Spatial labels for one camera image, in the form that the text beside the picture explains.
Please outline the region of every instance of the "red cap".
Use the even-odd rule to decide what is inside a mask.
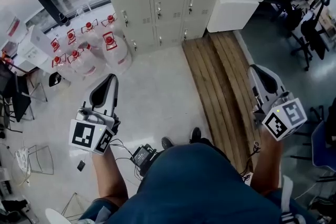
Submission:
[[[114,42],[113,38],[112,37],[107,37],[106,38],[106,43],[107,44],[112,44]]]

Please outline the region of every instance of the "black shoe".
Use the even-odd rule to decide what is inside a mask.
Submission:
[[[202,133],[200,131],[200,128],[195,127],[191,132],[189,143],[192,144],[199,141],[201,139],[201,136]]]
[[[167,136],[161,139],[161,144],[164,150],[167,150],[168,148],[174,146],[173,142]]]

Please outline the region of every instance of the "floor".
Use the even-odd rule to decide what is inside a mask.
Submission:
[[[58,90],[46,86],[47,75],[43,76],[41,72],[39,77],[44,82],[48,103],[34,101],[32,107],[35,120],[13,124],[12,127],[23,130],[23,134],[7,132],[7,139],[2,143],[10,147],[12,154],[22,146],[49,145],[54,175],[32,173],[29,184],[23,183],[17,187],[17,192],[31,202],[40,222],[48,223],[45,209],[62,212],[73,193],[78,193],[85,206],[98,197],[90,154],[68,146],[70,120],[76,115],[86,87],[97,77],[92,75]],[[210,138],[202,104],[182,47],[140,55],[118,79],[119,99],[115,112],[121,125],[116,138],[131,152],[146,143],[160,151],[163,136],[170,137],[176,144],[188,143],[190,131],[195,126],[200,127],[203,135]],[[36,96],[41,97],[41,92],[37,92]],[[112,150],[116,158],[130,157],[122,148],[113,147]],[[20,183],[24,175],[18,172],[16,162],[13,162],[4,146],[0,153],[3,163],[12,167],[15,181]],[[39,160],[43,160],[43,168],[50,170],[48,152],[41,151],[38,154]],[[76,168],[81,160],[86,164],[82,172]],[[134,165],[127,159],[117,162],[129,196],[132,196],[140,183],[134,176]],[[73,209],[73,212],[67,214],[80,213]]]
[[[295,97],[299,97],[307,116],[315,119],[309,112],[311,106],[317,108],[324,105],[327,117],[328,107],[336,97],[336,51],[334,44],[329,44],[330,52],[326,52],[324,60],[320,60],[315,52],[310,62],[310,69],[305,72],[305,59],[302,52],[291,56],[290,51],[298,48],[298,44],[281,26],[281,21],[271,23],[266,17],[255,16],[250,19],[243,30],[242,38],[254,60],[258,65],[265,66],[275,72],[283,81],[287,90]],[[307,126],[301,131],[308,131]],[[285,139],[285,152],[282,158],[282,172],[294,181],[293,197],[298,197],[309,189],[318,176],[329,175],[323,168],[315,168],[310,162],[289,158],[289,155],[310,156],[311,150],[302,143],[309,142],[309,138],[292,135]],[[297,199],[307,205],[314,195],[322,193],[329,196],[334,184],[317,184],[307,194]]]

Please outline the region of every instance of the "gray floor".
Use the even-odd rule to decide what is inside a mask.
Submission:
[[[293,92],[295,97],[300,98],[308,118],[315,119],[309,112],[309,108],[311,106],[317,108],[319,105],[324,105],[327,117],[328,107],[336,97],[336,51],[333,49],[333,44],[329,44],[330,52],[326,52],[323,61],[313,52],[310,69],[305,72],[303,52],[291,56],[291,50],[299,46],[294,38],[286,37],[281,22],[271,23],[268,18],[256,16],[251,18],[240,33],[254,62],[271,69],[280,76],[286,89]],[[309,131],[312,128],[313,126],[305,125],[300,131]],[[304,142],[309,142],[309,138],[292,135],[285,139],[281,169],[283,174],[288,175],[294,181],[293,197],[304,193],[324,173],[325,175],[332,174],[327,169],[314,167],[309,161],[289,157],[290,155],[311,156],[311,147],[302,146]],[[328,197],[334,185],[333,183],[318,183],[297,201],[306,205],[315,195]]]

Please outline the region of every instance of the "locker vent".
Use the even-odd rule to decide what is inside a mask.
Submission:
[[[142,20],[142,23],[143,23],[143,24],[148,24],[148,23],[150,23],[150,22],[151,22],[151,19],[150,19],[150,18],[145,18],[145,19]]]
[[[180,12],[175,12],[173,18],[180,18],[180,16],[181,16]]]

